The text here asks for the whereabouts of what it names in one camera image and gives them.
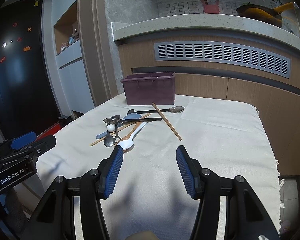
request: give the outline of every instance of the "storage container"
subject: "storage container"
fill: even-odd
[[[128,106],[174,105],[175,73],[138,73],[120,80]]]

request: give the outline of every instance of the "air vent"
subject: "air vent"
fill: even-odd
[[[195,60],[255,68],[290,77],[290,59],[263,49],[215,41],[176,41],[154,44],[155,60]]]

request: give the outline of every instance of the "blue spatula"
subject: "blue spatula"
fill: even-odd
[[[137,119],[137,118],[140,118],[141,117],[141,114],[136,114],[136,113],[132,113],[132,114],[128,114],[126,117],[122,118],[122,120],[125,120],[125,119]],[[101,139],[102,137],[106,136],[107,135],[107,131],[101,133],[101,134],[98,134],[96,136],[96,139]]]

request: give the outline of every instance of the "blue ribbed pad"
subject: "blue ribbed pad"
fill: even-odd
[[[20,150],[29,143],[34,142],[36,138],[37,135],[35,134],[35,132],[26,133],[18,138],[13,139],[10,147],[13,150]]]
[[[104,196],[106,198],[108,198],[114,190],[114,186],[115,186],[115,183],[117,182],[119,171],[120,171],[120,168],[122,165],[123,149],[121,146],[119,146],[119,147],[120,147],[120,149],[118,150],[117,155],[114,158],[114,161],[113,161],[111,168],[108,172],[108,175],[106,177],[106,188],[105,188],[105,192],[104,192]]]
[[[186,163],[185,158],[182,155],[182,152],[179,148],[177,148],[176,153],[177,164],[179,166],[179,170],[182,176],[183,183],[185,184],[187,193],[194,198],[195,190],[194,190],[194,178],[189,170],[189,166]]]

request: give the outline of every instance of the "table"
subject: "table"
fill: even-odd
[[[279,230],[279,180],[277,162],[252,105],[212,98],[176,95],[175,106],[184,106],[179,114],[165,116],[182,141],[164,121],[147,123],[136,135],[135,146],[124,154],[114,192],[102,210],[111,240],[122,240],[143,230],[151,230],[160,240],[189,239],[199,200],[186,193],[176,162],[176,148],[184,145],[191,158],[222,177],[244,176],[265,206]],[[160,106],[166,109],[171,106]],[[97,168],[113,148],[102,142],[90,147],[95,136],[106,130],[103,119],[129,109],[146,110],[152,106],[127,106],[121,94],[90,110],[55,134],[56,146],[42,155],[38,176],[45,189],[53,179],[82,176]],[[124,137],[133,126],[119,135]],[[221,199],[217,239],[223,239],[226,204]],[[83,239],[78,197],[75,205],[77,240]]]

